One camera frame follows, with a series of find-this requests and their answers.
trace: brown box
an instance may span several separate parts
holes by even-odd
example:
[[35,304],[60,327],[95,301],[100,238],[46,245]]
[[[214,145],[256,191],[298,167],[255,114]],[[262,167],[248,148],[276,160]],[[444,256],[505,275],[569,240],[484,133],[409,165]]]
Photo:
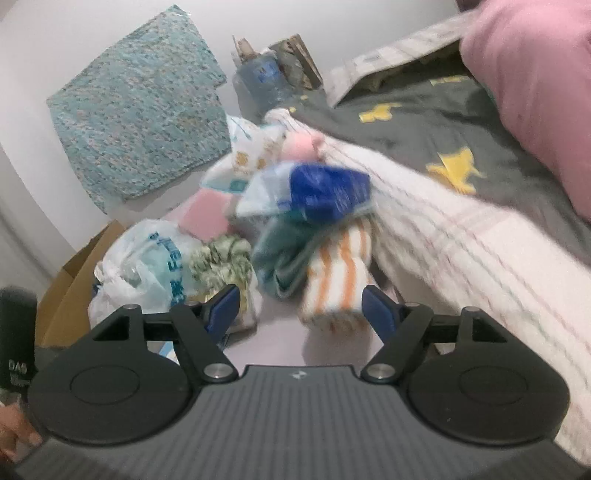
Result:
[[70,346],[90,331],[95,265],[123,232],[119,222],[111,222],[61,268],[37,307],[37,346]]

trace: white blanket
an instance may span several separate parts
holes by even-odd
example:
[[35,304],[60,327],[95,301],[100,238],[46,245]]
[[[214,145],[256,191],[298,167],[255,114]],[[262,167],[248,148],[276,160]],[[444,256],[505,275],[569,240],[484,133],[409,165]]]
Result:
[[[313,131],[285,109],[267,122]],[[567,381],[557,443],[591,465],[591,271],[520,213],[447,190],[384,155],[327,137],[326,162],[372,178],[374,257],[422,278],[451,307],[479,306]]]

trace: person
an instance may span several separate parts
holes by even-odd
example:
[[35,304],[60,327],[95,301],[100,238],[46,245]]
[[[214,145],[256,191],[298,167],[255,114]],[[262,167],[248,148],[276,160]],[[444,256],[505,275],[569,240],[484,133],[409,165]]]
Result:
[[42,438],[27,420],[19,403],[0,406],[0,461],[15,461],[17,441],[38,446]]

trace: striped towel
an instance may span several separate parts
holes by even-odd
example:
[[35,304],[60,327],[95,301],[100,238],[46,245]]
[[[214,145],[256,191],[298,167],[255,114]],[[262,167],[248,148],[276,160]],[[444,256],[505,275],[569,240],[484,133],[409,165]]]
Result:
[[361,294],[374,279],[371,262],[371,223],[360,217],[326,238],[308,267],[308,283],[300,310],[305,325],[331,332],[365,329]]

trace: floral patterned cloth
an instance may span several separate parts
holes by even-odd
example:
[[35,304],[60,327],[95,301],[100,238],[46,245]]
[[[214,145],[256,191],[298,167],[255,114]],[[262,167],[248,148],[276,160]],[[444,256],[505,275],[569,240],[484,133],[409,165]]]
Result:
[[231,149],[215,88],[226,82],[177,6],[109,47],[47,105],[72,168],[105,199],[155,190]]

